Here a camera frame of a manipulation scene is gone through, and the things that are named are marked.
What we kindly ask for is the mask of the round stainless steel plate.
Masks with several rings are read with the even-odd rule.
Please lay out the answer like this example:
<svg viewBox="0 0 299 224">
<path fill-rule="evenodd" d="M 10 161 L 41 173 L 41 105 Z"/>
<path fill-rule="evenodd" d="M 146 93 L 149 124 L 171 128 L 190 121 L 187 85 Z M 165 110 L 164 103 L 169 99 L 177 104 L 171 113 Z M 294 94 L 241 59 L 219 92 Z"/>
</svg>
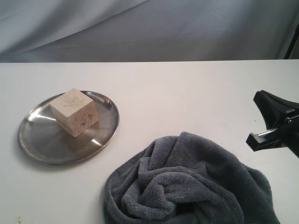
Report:
<svg viewBox="0 0 299 224">
<path fill-rule="evenodd" d="M 119 126 L 116 104 L 107 96 L 83 91 L 95 102 L 99 121 L 78 137 L 71 136 L 54 118 L 50 101 L 41 102 L 23 119 L 18 130 L 20 149 L 30 158 L 49 165 L 64 165 L 84 161 L 108 145 Z"/>
</svg>

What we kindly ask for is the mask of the grey fluffy towel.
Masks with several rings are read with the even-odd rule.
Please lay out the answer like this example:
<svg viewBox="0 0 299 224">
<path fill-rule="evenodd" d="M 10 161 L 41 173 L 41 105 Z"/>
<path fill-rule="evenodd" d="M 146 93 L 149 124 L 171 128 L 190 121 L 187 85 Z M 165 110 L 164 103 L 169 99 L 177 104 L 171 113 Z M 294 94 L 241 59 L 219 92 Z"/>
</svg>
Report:
<svg viewBox="0 0 299 224">
<path fill-rule="evenodd" d="M 107 224 L 277 224 L 267 178 L 192 133 L 154 140 L 104 189 Z"/>
</svg>

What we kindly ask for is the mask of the light wooden cube block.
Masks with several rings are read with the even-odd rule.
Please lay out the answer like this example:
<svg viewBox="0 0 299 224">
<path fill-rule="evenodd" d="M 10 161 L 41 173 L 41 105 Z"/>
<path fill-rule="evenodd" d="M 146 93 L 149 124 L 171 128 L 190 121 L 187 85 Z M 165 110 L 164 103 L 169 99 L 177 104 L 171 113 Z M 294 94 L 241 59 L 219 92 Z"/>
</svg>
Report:
<svg viewBox="0 0 299 224">
<path fill-rule="evenodd" d="M 73 137 L 99 121 L 94 100 L 75 88 L 50 101 L 50 108 L 57 123 Z"/>
</svg>

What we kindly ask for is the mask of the grey backdrop cloth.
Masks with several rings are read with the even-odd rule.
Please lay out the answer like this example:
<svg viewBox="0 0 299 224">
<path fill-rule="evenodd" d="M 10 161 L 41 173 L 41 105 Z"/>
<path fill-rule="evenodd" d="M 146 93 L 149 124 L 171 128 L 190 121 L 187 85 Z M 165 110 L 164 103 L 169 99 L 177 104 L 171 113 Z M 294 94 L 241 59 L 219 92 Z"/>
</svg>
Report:
<svg viewBox="0 0 299 224">
<path fill-rule="evenodd" d="M 296 0 L 3 0 L 3 63 L 281 59 Z"/>
</svg>

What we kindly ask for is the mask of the black backdrop stand pole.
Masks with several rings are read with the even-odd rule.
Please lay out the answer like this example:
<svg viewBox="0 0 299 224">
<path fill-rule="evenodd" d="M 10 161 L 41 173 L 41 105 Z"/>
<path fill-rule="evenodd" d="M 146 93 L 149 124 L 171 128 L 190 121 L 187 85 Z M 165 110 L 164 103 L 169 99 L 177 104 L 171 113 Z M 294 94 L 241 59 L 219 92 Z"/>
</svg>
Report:
<svg viewBox="0 0 299 224">
<path fill-rule="evenodd" d="M 294 35 L 284 59 L 299 59 L 299 36 Z"/>
</svg>

